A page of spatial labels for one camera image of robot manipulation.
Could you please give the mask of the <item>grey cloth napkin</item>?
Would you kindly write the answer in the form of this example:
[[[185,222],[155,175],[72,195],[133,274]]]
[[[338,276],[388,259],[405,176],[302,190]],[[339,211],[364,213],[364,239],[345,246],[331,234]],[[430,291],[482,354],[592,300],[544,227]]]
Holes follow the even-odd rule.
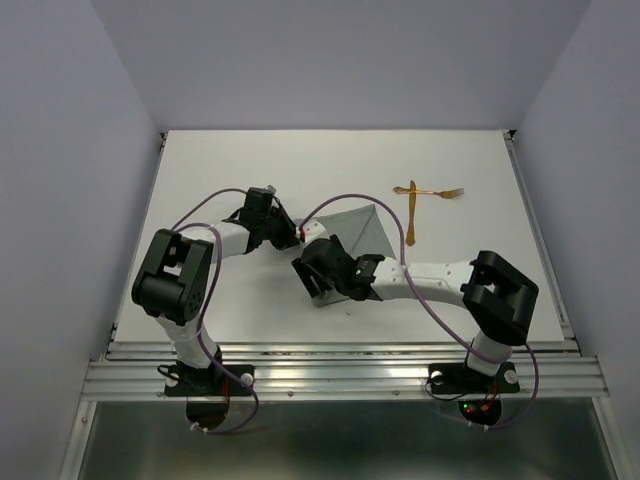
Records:
[[[365,254],[380,254],[385,259],[395,257],[390,240],[373,205],[316,217],[316,219],[325,226],[330,235],[329,238],[338,238],[353,258]],[[327,303],[314,303],[312,300],[311,302],[315,307],[320,308],[348,299],[337,291],[332,291]]]

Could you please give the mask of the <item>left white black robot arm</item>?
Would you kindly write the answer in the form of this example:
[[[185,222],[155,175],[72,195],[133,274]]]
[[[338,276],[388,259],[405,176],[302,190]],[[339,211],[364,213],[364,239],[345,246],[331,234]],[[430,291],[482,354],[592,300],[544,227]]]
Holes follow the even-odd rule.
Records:
[[[175,350],[175,363],[158,367],[169,397],[218,394],[239,376],[224,371],[204,322],[222,261],[263,242],[277,250],[299,244],[296,224],[271,186],[246,190],[243,205],[217,224],[191,223],[195,213],[154,234],[131,289],[133,303],[156,320]]]

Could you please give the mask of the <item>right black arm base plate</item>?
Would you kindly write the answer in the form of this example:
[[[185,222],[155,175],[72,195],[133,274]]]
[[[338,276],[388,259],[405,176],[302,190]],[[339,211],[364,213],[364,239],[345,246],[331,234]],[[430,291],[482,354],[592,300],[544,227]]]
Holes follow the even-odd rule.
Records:
[[[515,365],[503,363],[493,376],[472,370],[463,362],[431,363],[427,383],[436,396],[486,393],[518,393]]]

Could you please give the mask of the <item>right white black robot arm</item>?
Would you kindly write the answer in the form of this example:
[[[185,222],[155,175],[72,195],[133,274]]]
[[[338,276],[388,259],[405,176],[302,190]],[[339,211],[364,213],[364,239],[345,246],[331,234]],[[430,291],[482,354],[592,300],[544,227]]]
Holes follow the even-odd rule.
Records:
[[[460,378],[472,390],[491,384],[513,349],[527,343],[539,295],[536,283],[487,250],[467,262],[405,265],[381,254],[353,258],[333,235],[309,243],[292,266],[316,302],[335,291],[353,301],[413,298],[433,318],[431,301],[468,311],[479,328],[470,343],[442,319],[436,323],[467,351]]]

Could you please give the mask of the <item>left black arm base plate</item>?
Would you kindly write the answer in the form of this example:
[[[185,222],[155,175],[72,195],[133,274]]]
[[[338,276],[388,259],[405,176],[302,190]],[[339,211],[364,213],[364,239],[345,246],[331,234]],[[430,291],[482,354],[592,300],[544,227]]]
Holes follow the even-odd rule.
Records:
[[[162,364],[156,371],[164,378],[167,397],[250,397],[249,390],[211,365],[206,369],[189,367],[182,362]]]

